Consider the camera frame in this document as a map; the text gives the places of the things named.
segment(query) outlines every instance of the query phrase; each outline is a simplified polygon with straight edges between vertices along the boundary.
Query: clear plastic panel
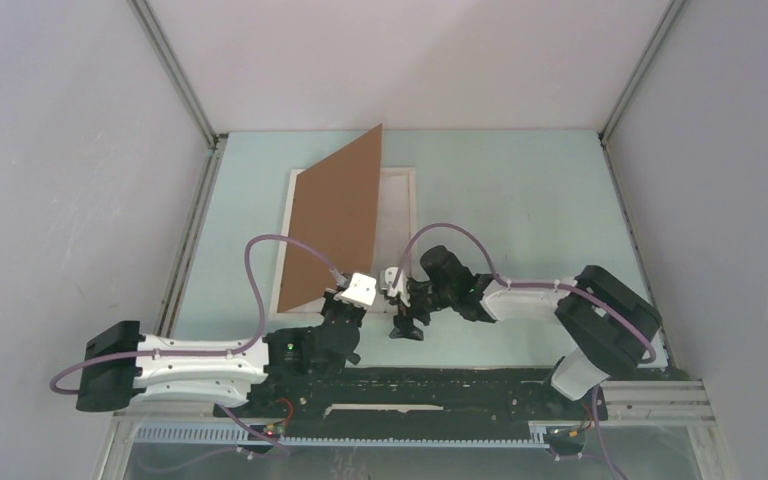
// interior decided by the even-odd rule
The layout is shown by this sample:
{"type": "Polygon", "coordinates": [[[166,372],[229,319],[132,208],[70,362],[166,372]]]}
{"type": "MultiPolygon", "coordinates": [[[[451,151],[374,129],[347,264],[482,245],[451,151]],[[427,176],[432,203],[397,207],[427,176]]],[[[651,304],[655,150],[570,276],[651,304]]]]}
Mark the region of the clear plastic panel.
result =
{"type": "MultiPolygon", "coordinates": [[[[614,463],[629,480],[698,480],[695,457],[684,428],[606,428],[614,463]]],[[[585,452],[601,455],[594,432],[585,452]]],[[[189,480],[611,480],[600,461],[555,462],[547,452],[522,448],[296,447],[287,458],[247,459],[233,447],[136,444],[127,479],[189,480]],[[209,452],[225,452],[173,471],[209,452]]]]}

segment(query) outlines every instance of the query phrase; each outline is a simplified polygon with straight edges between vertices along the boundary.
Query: red wire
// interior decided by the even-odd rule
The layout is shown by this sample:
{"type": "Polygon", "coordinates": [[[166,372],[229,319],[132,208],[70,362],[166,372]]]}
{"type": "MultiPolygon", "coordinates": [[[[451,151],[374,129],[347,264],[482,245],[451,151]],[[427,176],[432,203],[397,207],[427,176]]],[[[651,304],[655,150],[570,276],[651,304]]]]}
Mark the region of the red wire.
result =
{"type": "Polygon", "coordinates": [[[587,412],[587,419],[590,420],[585,430],[590,430],[593,427],[593,414],[590,413],[590,408],[584,402],[581,402],[581,406],[584,407],[584,411],[587,412]]]}
{"type": "Polygon", "coordinates": [[[284,419],[284,433],[287,433],[287,427],[290,426],[290,419],[293,418],[293,414],[296,413],[296,409],[293,408],[293,403],[284,397],[279,398],[276,402],[287,404],[287,418],[284,419]]]}

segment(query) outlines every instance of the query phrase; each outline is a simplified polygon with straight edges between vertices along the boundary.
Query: cardboard sheet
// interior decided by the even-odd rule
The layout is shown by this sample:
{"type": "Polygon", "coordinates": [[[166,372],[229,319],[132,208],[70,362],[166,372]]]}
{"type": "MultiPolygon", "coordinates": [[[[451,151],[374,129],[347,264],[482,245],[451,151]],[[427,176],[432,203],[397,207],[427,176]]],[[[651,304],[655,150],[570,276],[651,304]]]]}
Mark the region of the cardboard sheet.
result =
{"type": "MultiPolygon", "coordinates": [[[[316,248],[343,272],[371,272],[381,176],[379,125],[296,178],[289,236],[316,248]]],[[[287,245],[278,312],[316,300],[334,278],[324,264],[287,245]]]]}

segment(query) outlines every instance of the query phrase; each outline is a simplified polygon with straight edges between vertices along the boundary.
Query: metal frame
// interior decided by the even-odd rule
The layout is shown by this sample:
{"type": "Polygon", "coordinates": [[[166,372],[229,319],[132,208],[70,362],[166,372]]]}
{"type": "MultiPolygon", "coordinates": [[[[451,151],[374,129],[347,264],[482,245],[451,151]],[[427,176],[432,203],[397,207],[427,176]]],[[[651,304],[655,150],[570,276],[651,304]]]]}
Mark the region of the metal frame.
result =
{"type": "Polygon", "coordinates": [[[169,79],[172,81],[172,85],[178,94],[181,95],[181,99],[184,101],[184,105],[187,107],[187,111],[193,120],[201,130],[205,141],[211,148],[216,145],[217,135],[213,130],[213,126],[210,125],[210,121],[207,119],[207,115],[204,113],[204,109],[201,103],[196,97],[196,93],[190,85],[187,76],[184,74],[184,69],[181,67],[181,63],[172,51],[172,46],[169,44],[169,40],[163,33],[163,29],[160,28],[160,23],[157,21],[157,17],[154,15],[151,5],[148,0],[128,0],[131,7],[134,9],[134,15],[137,20],[143,26],[143,29],[148,35],[148,40],[157,52],[157,57],[163,64],[163,68],[166,73],[169,74],[169,79]]]}
{"type": "MultiPolygon", "coordinates": [[[[170,79],[182,96],[190,114],[198,124],[208,144],[214,148],[202,172],[196,199],[193,203],[187,228],[181,242],[177,266],[170,278],[167,297],[158,318],[157,328],[155,329],[160,335],[168,335],[172,331],[180,309],[180,303],[183,298],[199,234],[204,223],[227,138],[220,139],[213,131],[192,87],[184,75],[180,63],[175,58],[172,48],[169,46],[169,42],[154,16],[148,0],[129,0],[129,2],[134,8],[137,18],[143,24],[150,42],[156,49],[164,68],[169,73],[170,79]]],[[[686,3],[687,0],[673,0],[670,3],[652,38],[649,40],[639,64],[629,78],[604,128],[599,134],[603,147],[605,147],[605,159],[614,182],[617,199],[626,220],[626,227],[634,246],[635,254],[638,257],[638,264],[640,265],[647,291],[653,302],[652,287],[640,258],[632,221],[625,208],[620,188],[621,183],[616,178],[616,172],[611,164],[607,145],[628,104],[633,99],[641,80],[650,68],[686,3]]],[[[603,422],[605,426],[686,426],[702,480],[729,480],[735,478],[734,468],[724,448],[719,430],[716,427],[714,414],[702,382],[606,382],[603,388],[609,414],[609,420],[603,422]]],[[[246,420],[254,424],[267,421],[267,419],[246,420]]],[[[477,448],[540,447],[543,445],[539,443],[539,434],[545,431],[547,427],[563,423],[529,422],[529,426],[538,435],[532,442],[514,442],[510,444],[458,442],[456,445],[477,448]]],[[[201,432],[202,440],[205,435],[210,436],[210,432],[214,432],[215,437],[208,443],[230,442],[226,444],[233,445],[250,443],[246,436],[240,437],[236,427],[229,424],[227,419],[214,418],[213,406],[210,404],[184,402],[137,404],[113,415],[94,478],[97,480],[120,480],[124,478],[129,455],[134,443],[169,441],[170,439],[165,435],[171,435],[173,431],[178,432],[175,433],[178,436],[174,439],[178,442],[186,441],[189,438],[188,435],[196,435],[192,432],[201,432]]],[[[341,439],[288,439],[287,443],[290,445],[328,446],[343,445],[345,442],[346,440],[341,439]]],[[[355,440],[350,441],[350,443],[352,446],[358,444],[355,440]]],[[[375,446],[386,446],[390,443],[403,445],[401,442],[368,443],[375,446]]],[[[438,442],[434,445],[429,442],[415,443],[417,446],[448,446],[446,442],[438,442]]]]}
{"type": "Polygon", "coordinates": [[[190,208],[187,227],[178,249],[175,268],[172,270],[172,276],[166,287],[166,297],[163,300],[157,323],[152,329],[156,335],[169,337],[175,327],[175,320],[184,299],[184,289],[187,286],[187,279],[189,279],[193,257],[196,253],[196,247],[198,247],[201,228],[207,215],[207,207],[210,205],[210,197],[213,194],[213,185],[216,183],[219,165],[222,163],[222,156],[225,154],[227,144],[227,136],[219,138],[216,148],[210,152],[204,170],[202,170],[201,181],[199,181],[199,186],[196,189],[196,197],[190,208]]]}
{"type": "MultiPolygon", "coordinates": [[[[602,144],[602,155],[605,158],[605,165],[608,167],[608,173],[611,176],[611,183],[614,185],[614,194],[617,196],[617,202],[620,205],[620,212],[623,216],[623,222],[625,223],[625,229],[628,232],[628,239],[631,242],[631,248],[634,250],[634,257],[637,260],[637,269],[640,271],[640,277],[643,278],[643,288],[646,289],[646,295],[649,297],[649,303],[653,307],[658,308],[658,300],[655,297],[655,292],[652,289],[652,282],[649,277],[649,273],[646,271],[646,265],[643,263],[643,257],[640,253],[640,246],[637,243],[637,237],[634,235],[634,226],[631,218],[631,214],[626,208],[625,196],[617,172],[614,169],[614,164],[611,161],[610,145],[602,144]]],[[[670,348],[670,335],[668,333],[669,328],[667,325],[661,326],[660,337],[664,342],[664,350],[669,357],[670,365],[678,365],[679,362],[675,357],[675,352],[670,348]]]]}
{"type": "Polygon", "coordinates": [[[640,86],[643,77],[646,76],[646,72],[649,71],[649,67],[655,61],[658,52],[661,50],[664,41],[667,39],[673,26],[675,26],[676,20],[678,20],[681,12],[684,11],[684,7],[688,0],[671,0],[667,6],[667,10],[661,17],[661,21],[658,22],[658,26],[655,27],[655,31],[652,33],[652,37],[649,39],[649,43],[646,44],[646,48],[643,49],[643,54],[640,56],[640,60],[637,62],[637,66],[634,67],[634,71],[626,82],[620,97],[614,104],[614,108],[611,110],[608,119],[605,121],[605,126],[602,127],[602,131],[599,132],[599,138],[602,140],[602,145],[606,145],[613,136],[614,131],[619,125],[626,108],[637,93],[637,88],[640,86]]]}
{"type": "MultiPolygon", "coordinates": [[[[705,388],[699,381],[605,382],[603,384],[609,420],[606,427],[684,426],[703,480],[726,480],[718,458],[722,443],[717,440],[714,420],[705,388]]],[[[247,418],[246,423],[263,425],[275,419],[247,418]]],[[[403,447],[422,448],[548,448],[543,435],[551,427],[570,422],[529,422],[530,440],[425,441],[371,440],[349,438],[308,439],[286,437],[287,446],[319,447],[403,447]]],[[[136,404],[116,412],[108,432],[106,448],[100,461],[97,480],[124,478],[131,448],[137,443],[192,443],[217,446],[257,446],[265,442],[251,440],[226,418],[213,417],[213,405],[192,402],[157,402],[136,404]]]]}

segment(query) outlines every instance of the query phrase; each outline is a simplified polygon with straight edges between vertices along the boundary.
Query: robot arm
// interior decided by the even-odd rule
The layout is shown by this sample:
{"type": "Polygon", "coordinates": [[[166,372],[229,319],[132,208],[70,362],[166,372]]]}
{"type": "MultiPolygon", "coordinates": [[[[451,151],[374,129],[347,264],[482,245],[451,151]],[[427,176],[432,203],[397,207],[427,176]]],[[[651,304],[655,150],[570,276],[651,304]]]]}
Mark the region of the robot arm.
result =
{"type": "Polygon", "coordinates": [[[268,375],[339,372],[346,361],[360,361],[354,349],[375,295],[375,279],[354,274],[347,287],[326,290],[321,325],[277,330],[242,352],[236,349],[247,340],[173,340],[141,335],[139,322],[119,322],[87,343],[85,360],[116,353],[138,356],[84,368],[77,409],[114,411],[149,399],[208,401],[233,408],[243,405],[251,385],[268,375]]]}
{"type": "MultiPolygon", "coordinates": [[[[443,246],[423,254],[420,266],[427,281],[402,276],[394,283],[396,268],[382,273],[382,293],[399,306],[391,338],[422,340],[423,333],[413,321],[428,325],[430,314],[444,308],[473,322],[527,319],[560,324],[578,348],[558,362],[549,381],[570,400],[579,400],[608,377],[630,373],[643,359],[644,347],[626,328],[567,290],[501,285],[490,274],[473,274],[443,246]]],[[[586,290],[610,305],[650,341],[660,328],[658,312],[601,267],[588,266],[556,285],[561,283],[586,290]]]]}

